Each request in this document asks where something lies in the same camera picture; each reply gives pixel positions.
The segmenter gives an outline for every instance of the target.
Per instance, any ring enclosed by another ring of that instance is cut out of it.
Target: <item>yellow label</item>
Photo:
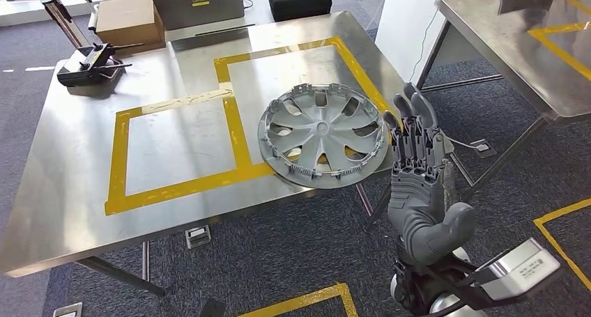
[[[193,0],[193,7],[205,6],[209,4],[209,0]]]

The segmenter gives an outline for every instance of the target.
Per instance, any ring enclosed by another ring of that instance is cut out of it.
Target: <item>robotic thumb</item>
[[[418,225],[410,230],[414,232],[407,236],[407,251],[418,263],[431,265],[464,245],[472,237],[474,225],[474,209],[467,203],[455,203],[441,223]]]
[[[445,213],[443,222],[428,228],[427,244],[433,253],[444,256],[472,237],[475,222],[474,208],[467,203],[455,203]]]

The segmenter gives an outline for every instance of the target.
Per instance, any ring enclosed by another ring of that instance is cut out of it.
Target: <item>robotic hand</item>
[[[474,210],[467,203],[447,208],[455,191],[453,164],[444,156],[453,146],[438,128],[431,103],[407,84],[410,104],[400,94],[394,104],[402,117],[386,112],[392,134],[394,166],[388,217],[401,236],[413,265],[431,265],[462,246],[474,232]]]
[[[533,238],[477,268],[454,250],[474,233],[475,214],[455,196],[453,146],[433,107],[412,84],[394,97],[402,121],[383,118],[392,135],[394,165],[388,217],[404,250],[391,293],[413,315],[482,317],[482,309],[527,300],[555,280],[560,264]]]

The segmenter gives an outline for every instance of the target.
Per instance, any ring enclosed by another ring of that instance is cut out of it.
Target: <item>metal table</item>
[[[186,38],[124,61],[133,66],[110,87],[68,89],[54,75],[0,272],[20,277],[78,262],[164,295],[147,263],[140,279],[96,256],[321,192],[263,163],[256,129],[272,99],[296,84],[337,82],[384,109],[402,91],[350,13]],[[389,153],[375,174],[391,165]]]
[[[591,114],[589,1],[438,0],[447,21],[540,114],[478,179],[473,179],[452,156],[471,186],[462,196],[464,201],[545,125],[588,118]]]

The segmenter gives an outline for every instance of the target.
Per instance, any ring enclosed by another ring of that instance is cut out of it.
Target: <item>cardboard box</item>
[[[123,49],[117,55],[158,49],[166,46],[164,26],[152,0],[107,0],[98,8],[96,33],[112,45],[144,43]]]

